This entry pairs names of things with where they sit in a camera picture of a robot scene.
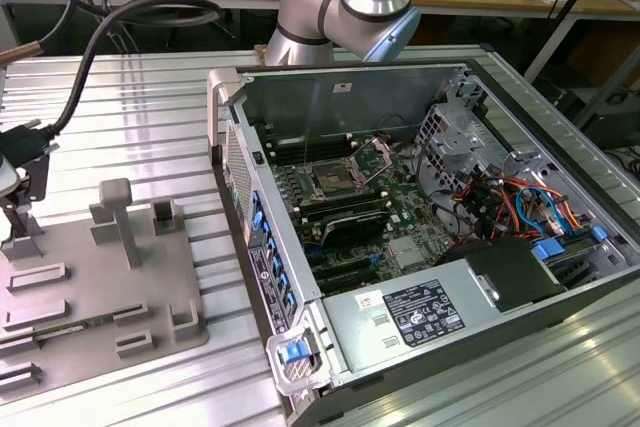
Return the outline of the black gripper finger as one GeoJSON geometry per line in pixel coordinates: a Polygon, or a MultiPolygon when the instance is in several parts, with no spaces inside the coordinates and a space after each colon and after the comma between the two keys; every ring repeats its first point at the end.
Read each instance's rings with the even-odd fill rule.
{"type": "Polygon", "coordinates": [[[27,236],[31,203],[28,200],[2,197],[1,208],[10,223],[11,237],[21,238],[27,236]]]}

